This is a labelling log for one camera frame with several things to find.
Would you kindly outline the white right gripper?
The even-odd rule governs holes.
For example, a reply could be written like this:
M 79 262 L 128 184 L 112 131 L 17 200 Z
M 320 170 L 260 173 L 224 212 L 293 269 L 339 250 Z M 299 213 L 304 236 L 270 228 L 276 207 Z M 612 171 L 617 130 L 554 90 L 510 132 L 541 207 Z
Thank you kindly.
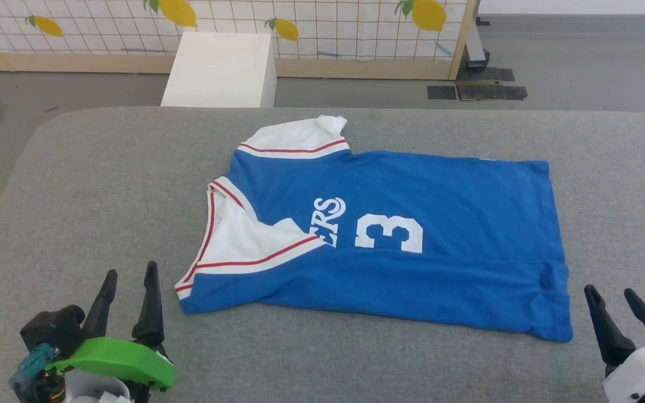
M 586 285 L 584 294 L 596 334 L 601 359 L 613 370 L 602 383 L 609 402 L 645 402 L 645 347 L 620 332 L 606 309 L 606 301 L 594 285 Z M 624 297 L 635 318 L 645 327 L 645 301 L 631 288 Z

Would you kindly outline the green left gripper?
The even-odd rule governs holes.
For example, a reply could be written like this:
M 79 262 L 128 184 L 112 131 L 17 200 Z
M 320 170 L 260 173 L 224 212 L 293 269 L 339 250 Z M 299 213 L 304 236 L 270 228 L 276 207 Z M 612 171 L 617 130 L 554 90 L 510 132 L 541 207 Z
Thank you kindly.
M 17 367 L 21 402 L 147 402 L 174 385 L 176 370 L 158 349 L 165 329 L 158 264 L 148 262 L 134 341 L 104 337 L 118 272 L 108 270 L 82 325 L 87 338 L 61 349 L 41 343 Z

